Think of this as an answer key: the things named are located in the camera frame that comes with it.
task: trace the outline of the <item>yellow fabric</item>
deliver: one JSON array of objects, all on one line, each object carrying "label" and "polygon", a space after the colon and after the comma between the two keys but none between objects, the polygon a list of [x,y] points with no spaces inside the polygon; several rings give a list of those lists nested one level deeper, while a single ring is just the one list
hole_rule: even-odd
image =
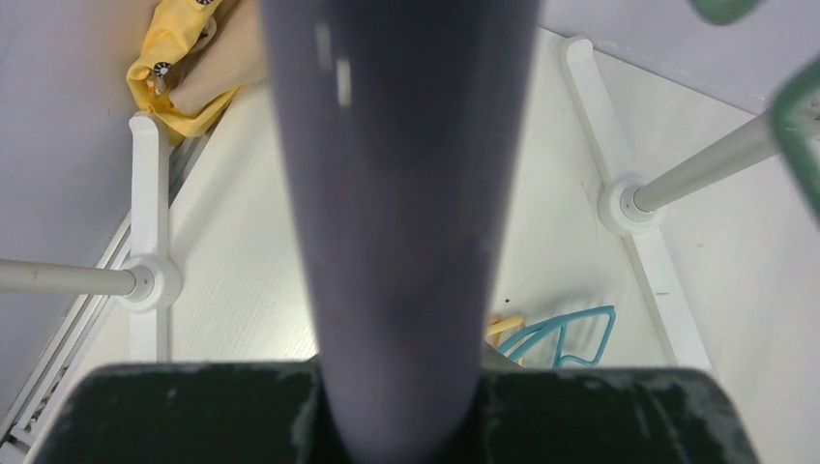
[{"label": "yellow fabric", "polygon": [[146,80],[154,76],[157,63],[175,65],[196,44],[199,34],[214,14],[222,0],[208,3],[202,0],[161,0],[154,10],[154,17],[145,35],[139,58],[128,70],[126,80],[139,109],[156,114],[168,127],[168,137],[173,145],[185,137],[202,135],[211,127],[233,98],[237,89],[225,92],[193,115],[176,109],[169,98],[170,90],[161,95],[149,92]]}]

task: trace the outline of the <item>gray metal rod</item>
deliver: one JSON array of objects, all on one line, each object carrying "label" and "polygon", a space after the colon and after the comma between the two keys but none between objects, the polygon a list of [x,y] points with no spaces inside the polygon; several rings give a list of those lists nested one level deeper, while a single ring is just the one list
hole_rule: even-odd
[{"label": "gray metal rod", "polygon": [[261,2],[324,392],[354,462],[443,459],[473,404],[539,3]]},{"label": "gray metal rod", "polygon": [[652,212],[778,154],[768,119],[767,111],[639,188],[635,206]]},{"label": "gray metal rod", "polygon": [[135,285],[128,271],[0,259],[0,293],[128,295]]}]

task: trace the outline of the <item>white surface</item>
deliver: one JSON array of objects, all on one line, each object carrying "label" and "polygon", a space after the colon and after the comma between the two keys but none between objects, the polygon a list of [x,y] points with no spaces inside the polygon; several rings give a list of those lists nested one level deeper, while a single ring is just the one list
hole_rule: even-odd
[{"label": "white surface", "polygon": [[[616,188],[621,181],[637,177],[635,154],[624,137],[600,76],[592,43],[580,37],[567,39],[561,44],[560,59],[565,84],[603,181],[604,193],[598,209],[600,218],[615,218],[612,213],[621,210],[621,194],[611,193],[623,193],[622,189]],[[660,216],[654,216],[645,222],[634,222],[631,233],[624,235],[624,245],[666,359],[673,365],[710,371],[712,365],[692,318],[684,288],[663,235],[657,230],[659,219]],[[641,227],[646,224],[655,227]],[[621,227],[607,228],[615,234],[622,233]]]},{"label": "white surface", "polygon": [[[606,364],[663,364],[620,240],[595,221],[600,179],[542,33],[522,135],[496,306],[532,322],[615,304]],[[171,257],[185,286],[172,307],[174,360],[307,358],[315,347],[267,89],[234,102],[171,208]],[[553,203],[563,198],[565,204]],[[114,310],[87,365],[125,360]],[[603,323],[571,347],[593,351]]]},{"label": "white surface", "polygon": [[545,0],[541,25],[752,113],[820,52],[816,0],[765,0],[741,22],[703,22],[687,0]]},{"label": "white surface", "polygon": [[[610,248],[618,239],[590,209],[600,179],[557,61],[549,61],[556,59],[558,40],[541,33],[541,72],[527,105],[495,307],[527,308],[535,320],[555,308],[617,299],[619,319],[605,363],[615,363],[616,353],[623,360],[662,363],[658,346],[618,335],[626,311],[638,313],[644,327],[648,319],[641,305],[629,305],[637,290],[626,252],[608,251],[618,249]],[[628,143],[650,176],[751,117],[618,60],[598,58]],[[304,358],[314,349],[307,299],[293,271],[298,258],[287,245],[293,231],[283,220],[286,198],[274,136],[270,121],[258,117],[269,114],[258,90],[244,92],[228,110],[180,193],[185,201],[171,211],[172,256],[188,284],[174,306],[178,359]],[[254,155],[260,148],[266,156]],[[566,198],[550,194],[552,189]],[[764,462],[813,462],[820,453],[814,441],[820,365],[810,342],[820,324],[820,237],[784,167],[770,159],[676,202],[662,230],[715,371]],[[574,263],[572,269],[560,269],[565,261]],[[126,358],[124,314],[108,318],[84,369]]]},{"label": "white surface", "polygon": [[131,259],[137,286],[117,298],[131,312],[129,361],[166,363],[171,354],[170,306],[182,292],[179,270],[169,259],[169,157],[173,147],[159,119],[138,112],[129,120],[133,134]]}]

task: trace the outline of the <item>dark gray cylinder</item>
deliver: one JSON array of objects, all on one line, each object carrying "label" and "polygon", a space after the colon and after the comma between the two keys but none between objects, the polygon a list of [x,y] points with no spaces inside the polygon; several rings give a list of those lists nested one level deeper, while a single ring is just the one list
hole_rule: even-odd
[{"label": "dark gray cylinder", "polygon": [[539,2],[261,3],[337,430],[427,460],[479,379]]}]

